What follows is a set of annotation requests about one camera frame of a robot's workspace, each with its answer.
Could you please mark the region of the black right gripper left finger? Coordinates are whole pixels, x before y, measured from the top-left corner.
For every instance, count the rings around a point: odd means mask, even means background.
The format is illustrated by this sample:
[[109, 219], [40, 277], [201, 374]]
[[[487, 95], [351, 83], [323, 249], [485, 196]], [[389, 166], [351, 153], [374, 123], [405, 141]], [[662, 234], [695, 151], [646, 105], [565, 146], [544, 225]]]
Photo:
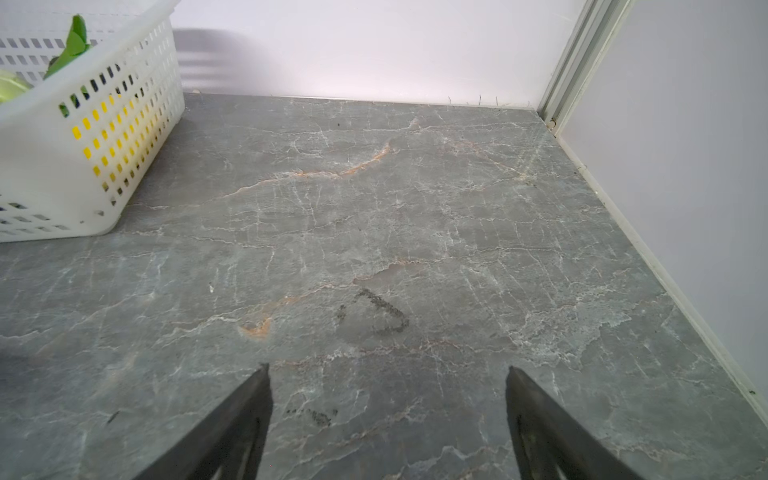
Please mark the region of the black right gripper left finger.
[[255, 479], [273, 413], [269, 365], [260, 368], [139, 479]]

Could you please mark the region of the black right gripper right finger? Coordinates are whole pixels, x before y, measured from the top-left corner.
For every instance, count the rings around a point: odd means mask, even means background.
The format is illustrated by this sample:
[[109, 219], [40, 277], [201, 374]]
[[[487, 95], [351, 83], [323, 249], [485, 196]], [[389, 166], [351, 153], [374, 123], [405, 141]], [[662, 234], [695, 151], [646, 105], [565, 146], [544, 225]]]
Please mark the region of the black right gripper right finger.
[[506, 378], [507, 422], [522, 479], [638, 479], [522, 369]]

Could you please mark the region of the white perforated plastic basket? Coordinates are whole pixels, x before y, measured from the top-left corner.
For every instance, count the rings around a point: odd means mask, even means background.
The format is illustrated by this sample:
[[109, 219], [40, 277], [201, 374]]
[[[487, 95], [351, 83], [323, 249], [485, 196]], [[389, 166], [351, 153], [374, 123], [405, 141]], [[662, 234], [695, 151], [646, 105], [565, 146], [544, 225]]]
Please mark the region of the white perforated plastic basket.
[[[184, 99], [171, 1], [5, 1], [1, 68], [29, 88], [1, 106], [1, 239], [109, 232]], [[44, 79], [72, 17], [90, 49]]]

